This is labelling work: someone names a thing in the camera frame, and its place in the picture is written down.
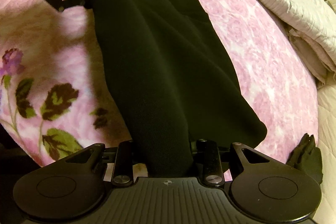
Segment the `black garment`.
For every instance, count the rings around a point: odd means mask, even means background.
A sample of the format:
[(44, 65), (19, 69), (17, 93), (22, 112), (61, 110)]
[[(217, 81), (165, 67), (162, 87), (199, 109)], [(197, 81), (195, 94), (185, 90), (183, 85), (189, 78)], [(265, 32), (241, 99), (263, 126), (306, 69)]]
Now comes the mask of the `black garment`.
[(150, 176), (190, 176), (193, 140), (265, 139), (199, 0), (92, 0), (92, 9), (108, 90)]

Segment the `small black cloth item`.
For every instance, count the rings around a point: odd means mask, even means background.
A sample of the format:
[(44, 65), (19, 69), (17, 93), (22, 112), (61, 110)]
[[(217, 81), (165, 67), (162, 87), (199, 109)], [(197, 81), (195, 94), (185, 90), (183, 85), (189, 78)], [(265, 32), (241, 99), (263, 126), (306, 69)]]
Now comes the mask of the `small black cloth item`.
[(302, 171), (318, 184), (322, 184), (322, 155), (321, 150), (315, 145), (314, 135), (306, 133), (299, 144), (289, 154), (286, 165)]

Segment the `pink rose patterned blanket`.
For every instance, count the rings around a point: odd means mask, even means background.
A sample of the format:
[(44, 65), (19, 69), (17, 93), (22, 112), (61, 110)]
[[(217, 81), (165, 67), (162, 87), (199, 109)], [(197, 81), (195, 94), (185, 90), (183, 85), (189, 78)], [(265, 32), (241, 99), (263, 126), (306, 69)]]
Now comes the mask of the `pink rose patterned blanket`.
[[(199, 0), (267, 127), (258, 150), (281, 162), (317, 135), (315, 80), (285, 24), (258, 0)], [(108, 93), (93, 13), (43, 0), (1, 0), (1, 137), (40, 166), (92, 143), (130, 138)]]

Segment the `cream quilted mattress cover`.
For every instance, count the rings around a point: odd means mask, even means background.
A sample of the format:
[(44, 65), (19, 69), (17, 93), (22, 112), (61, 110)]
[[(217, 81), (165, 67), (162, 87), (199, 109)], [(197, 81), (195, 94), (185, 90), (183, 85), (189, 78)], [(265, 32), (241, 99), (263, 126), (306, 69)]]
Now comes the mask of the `cream quilted mattress cover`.
[(322, 201), (315, 214), (318, 223), (335, 224), (335, 83), (318, 91), (318, 147), (322, 154)]

